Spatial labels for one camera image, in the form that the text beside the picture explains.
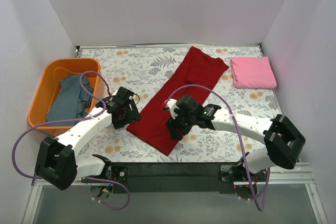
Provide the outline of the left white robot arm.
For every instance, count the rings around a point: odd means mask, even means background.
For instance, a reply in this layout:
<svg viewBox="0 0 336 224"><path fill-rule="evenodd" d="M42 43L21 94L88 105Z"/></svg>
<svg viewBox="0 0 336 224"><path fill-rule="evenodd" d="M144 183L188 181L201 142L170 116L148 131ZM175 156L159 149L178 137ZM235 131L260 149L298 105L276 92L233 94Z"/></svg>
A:
<svg viewBox="0 0 336 224"><path fill-rule="evenodd" d="M35 174L60 190L82 178L108 181L112 176L112 163L108 158L94 154L80 161L78 155L101 130L109 126L117 130L140 120L134 96L134 92L120 87L98 102L85 119L70 130L55 138L45 138L40 145Z"/></svg>

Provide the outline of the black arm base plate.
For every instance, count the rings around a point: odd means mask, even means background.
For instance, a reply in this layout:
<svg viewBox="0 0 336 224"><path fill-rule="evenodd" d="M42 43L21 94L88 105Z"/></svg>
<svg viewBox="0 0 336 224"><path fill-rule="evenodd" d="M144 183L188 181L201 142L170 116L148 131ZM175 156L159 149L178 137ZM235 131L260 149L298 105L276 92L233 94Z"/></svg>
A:
<svg viewBox="0 0 336 224"><path fill-rule="evenodd" d="M86 183L101 183L98 194L105 191L132 193L219 192L252 199L252 192L262 191L257 184L265 182L266 170L252 175L250 188L243 167L235 163L116 163L102 175L85 179Z"/></svg>

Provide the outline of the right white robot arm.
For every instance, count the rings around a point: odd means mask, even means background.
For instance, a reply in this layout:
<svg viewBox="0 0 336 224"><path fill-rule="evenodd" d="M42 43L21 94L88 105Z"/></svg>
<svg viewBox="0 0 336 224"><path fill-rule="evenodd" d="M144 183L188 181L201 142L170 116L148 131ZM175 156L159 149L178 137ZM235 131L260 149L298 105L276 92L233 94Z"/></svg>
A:
<svg viewBox="0 0 336 224"><path fill-rule="evenodd" d="M192 127L240 133L264 144L264 147L246 152L246 156L230 168L219 172L223 182L245 182L257 178L258 173L279 166L294 169L306 139L294 124L284 115L273 119L255 118L243 114L232 115L219 105L202 106L190 95L178 100L164 102L163 109L170 112L166 126L174 140L181 140Z"/></svg>

